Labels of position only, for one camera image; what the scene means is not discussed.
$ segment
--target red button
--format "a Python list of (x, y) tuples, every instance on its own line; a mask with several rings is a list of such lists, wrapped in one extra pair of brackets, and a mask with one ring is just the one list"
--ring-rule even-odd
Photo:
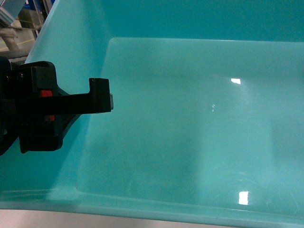
[[(53, 96), (53, 92), (51, 90), (41, 90), (40, 94), (42, 97)], [(44, 121), (55, 121), (54, 115), (46, 115), (44, 117)]]

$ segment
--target gray floor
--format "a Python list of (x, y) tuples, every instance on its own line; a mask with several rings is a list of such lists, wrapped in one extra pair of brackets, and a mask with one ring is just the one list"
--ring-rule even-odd
[(0, 228), (224, 228), (63, 212), (0, 210)]

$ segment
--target plastic tub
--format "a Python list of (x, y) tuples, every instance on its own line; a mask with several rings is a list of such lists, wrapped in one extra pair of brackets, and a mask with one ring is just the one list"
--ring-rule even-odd
[(0, 157), (0, 207), (304, 226), (304, 2), (57, 0), (28, 61), (114, 110)]

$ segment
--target turquoise plastic bin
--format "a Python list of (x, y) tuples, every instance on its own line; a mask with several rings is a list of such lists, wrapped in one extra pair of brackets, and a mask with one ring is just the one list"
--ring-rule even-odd
[(304, 227), (303, 0), (56, 0), (28, 62), (111, 113), (0, 157), (0, 208)]

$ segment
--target bin floor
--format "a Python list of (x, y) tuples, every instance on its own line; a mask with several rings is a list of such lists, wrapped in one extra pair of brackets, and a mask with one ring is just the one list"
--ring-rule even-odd
[(303, 44), (113, 38), (101, 77), (79, 191), (304, 216)]

